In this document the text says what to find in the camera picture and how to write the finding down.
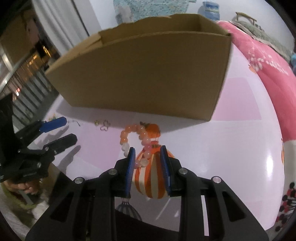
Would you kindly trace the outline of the person's hand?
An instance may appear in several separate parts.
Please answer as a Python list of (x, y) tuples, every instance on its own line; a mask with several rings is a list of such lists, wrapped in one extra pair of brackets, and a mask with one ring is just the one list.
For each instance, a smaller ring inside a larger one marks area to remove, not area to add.
[(7, 190), (10, 192), (19, 192), (20, 190), (26, 194), (37, 194), (41, 189), (40, 180), (33, 180), (26, 183), (15, 184), (11, 180), (6, 180), (3, 182)]

